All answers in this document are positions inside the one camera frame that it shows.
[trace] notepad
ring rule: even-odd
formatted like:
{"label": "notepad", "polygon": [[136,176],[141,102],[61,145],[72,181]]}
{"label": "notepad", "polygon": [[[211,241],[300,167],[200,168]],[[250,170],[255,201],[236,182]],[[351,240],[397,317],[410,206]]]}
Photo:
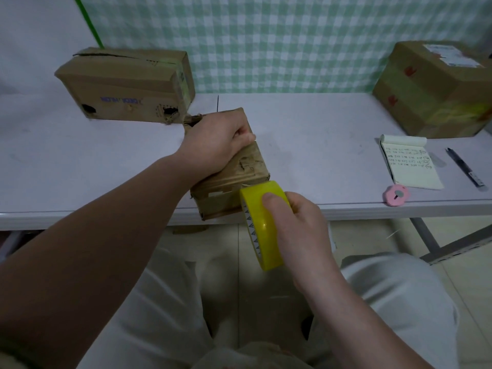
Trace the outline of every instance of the notepad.
{"label": "notepad", "polygon": [[380,142],[395,184],[435,190],[444,187],[424,148],[425,137],[381,135]]}

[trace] leg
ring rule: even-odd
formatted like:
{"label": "leg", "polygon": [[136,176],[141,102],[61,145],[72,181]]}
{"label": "leg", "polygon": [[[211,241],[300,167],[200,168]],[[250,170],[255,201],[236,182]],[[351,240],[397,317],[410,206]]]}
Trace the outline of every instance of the leg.
{"label": "leg", "polygon": [[194,270],[157,248],[78,369],[187,368],[212,348]]}
{"label": "leg", "polygon": [[[342,273],[354,291],[422,358],[436,369],[458,369],[458,310],[428,264],[408,254],[348,257],[342,262]],[[334,367],[316,318],[309,346],[310,364],[317,369]]]}

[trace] white wall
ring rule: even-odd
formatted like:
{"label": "white wall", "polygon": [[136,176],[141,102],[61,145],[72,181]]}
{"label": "white wall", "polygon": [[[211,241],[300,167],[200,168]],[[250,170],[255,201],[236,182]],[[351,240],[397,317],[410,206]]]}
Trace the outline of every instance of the white wall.
{"label": "white wall", "polygon": [[63,88],[54,71],[97,46],[74,0],[2,0],[0,31],[0,94]]}

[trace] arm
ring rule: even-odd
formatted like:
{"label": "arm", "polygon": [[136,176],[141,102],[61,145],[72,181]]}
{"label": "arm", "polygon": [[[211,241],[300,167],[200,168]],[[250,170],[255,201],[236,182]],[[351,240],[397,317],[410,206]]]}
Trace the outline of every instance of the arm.
{"label": "arm", "polygon": [[359,297],[341,274],[331,253],[328,226],[317,205],[296,193],[284,200],[267,193],[279,250],[298,289],[327,332],[344,368],[432,369]]}
{"label": "arm", "polygon": [[254,139],[241,113],[210,114],[175,154],[10,256],[0,265],[0,337],[44,367],[76,367],[137,282],[179,200]]}

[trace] hand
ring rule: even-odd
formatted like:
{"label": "hand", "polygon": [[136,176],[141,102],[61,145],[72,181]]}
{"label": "hand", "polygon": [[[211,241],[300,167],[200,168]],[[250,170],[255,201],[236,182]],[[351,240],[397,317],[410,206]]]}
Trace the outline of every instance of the hand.
{"label": "hand", "polygon": [[327,268],[337,268],[337,265],[331,250],[328,222],[319,207],[300,194],[285,194],[291,207],[273,193],[263,195],[263,206],[274,218],[283,262],[290,269],[297,288],[305,293]]}
{"label": "hand", "polygon": [[222,170],[255,139],[242,111],[214,112],[188,131],[175,156],[204,179]]}

